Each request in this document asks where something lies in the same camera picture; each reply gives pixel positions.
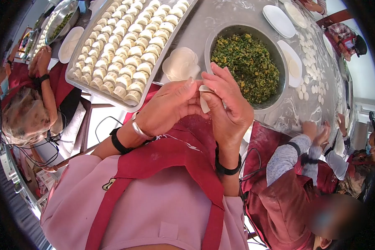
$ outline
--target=red apron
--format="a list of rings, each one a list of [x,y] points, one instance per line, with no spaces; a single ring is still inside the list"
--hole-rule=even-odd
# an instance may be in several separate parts
[[[114,206],[131,181],[149,178],[160,170],[173,166],[185,166],[211,200],[210,216],[201,248],[219,248],[224,224],[224,188],[214,171],[213,161],[210,160],[206,147],[182,125],[175,124],[166,135],[169,136],[120,156],[118,172],[107,184],[109,188],[90,228],[86,250],[100,248]]]

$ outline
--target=hand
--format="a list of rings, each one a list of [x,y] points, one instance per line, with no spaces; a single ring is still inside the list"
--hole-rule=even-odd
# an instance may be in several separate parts
[[[324,122],[324,130],[317,137],[315,137],[313,144],[316,146],[321,146],[324,142],[327,142],[331,134],[331,125],[328,121]]]
[[[315,124],[315,122],[305,121],[302,128],[303,134],[308,136],[311,141],[314,141],[314,138],[317,136],[317,124]]]
[[[40,76],[47,74],[47,68],[49,67],[50,59],[51,59],[51,48],[50,46],[46,45],[41,49],[41,54],[38,61],[38,70]]]
[[[339,128],[340,128],[340,131],[341,131],[341,133],[343,134],[343,137],[346,137],[346,135],[347,135],[347,131],[346,131],[346,121],[345,121],[345,117],[344,117],[344,115],[341,114],[341,113],[338,113],[337,116],[340,118],[340,121],[339,121],[339,119],[337,120],[337,121],[338,121]]]
[[[212,89],[213,93],[203,93],[201,96],[210,108],[215,140],[221,148],[239,151],[241,140],[247,129],[253,123],[254,112],[248,101],[241,95],[240,88],[228,68],[220,68],[211,63],[215,75],[203,72],[203,83]]]
[[[162,86],[136,116],[135,121],[142,132],[150,137],[163,134],[190,114],[210,118],[201,110],[199,85],[190,78]]]

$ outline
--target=woman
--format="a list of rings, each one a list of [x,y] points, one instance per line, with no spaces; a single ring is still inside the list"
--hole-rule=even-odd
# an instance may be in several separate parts
[[[40,220],[55,248],[248,249],[239,148],[253,110],[227,68],[211,69],[203,81],[165,84],[91,155],[69,162]],[[202,84],[216,93],[202,94],[209,114]],[[194,114],[211,117],[214,136],[178,122]]]
[[[65,82],[67,65],[57,63],[48,73],[51,48],[43,47],[28,74],[12,72],[12,88],[3,97],[2,133],[5,143],[27,146],[58,135],[71,121],[81,90]]]

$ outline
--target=black wristband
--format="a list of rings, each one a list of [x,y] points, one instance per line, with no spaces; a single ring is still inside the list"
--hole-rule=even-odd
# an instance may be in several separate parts
[[[218,147],[218,143],[217,142],[215,142],[215,143],[217,144],[217,147],[215,148],[215,168],[216,168],[217,172],[220,173],[221,175],[223,175],[223,174],[234,175],[237,172],[239,172],[240,168],[241,168],[240,154],[239,154],[239,162],[238,162],[237,167],[235,169],[227,169],[220,164],[220,156],[219,156],[220,148]]]

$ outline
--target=sleeve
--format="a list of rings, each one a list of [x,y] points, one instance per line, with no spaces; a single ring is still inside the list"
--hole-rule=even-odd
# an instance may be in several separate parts
[[[299,146],[301,154],[306,152],[311,144],[310,138],[305,134],[294,137],[290,142]],[[267,186],[292,169],[296,162],[297,151],[292,145],[279,146],[267,164]]]

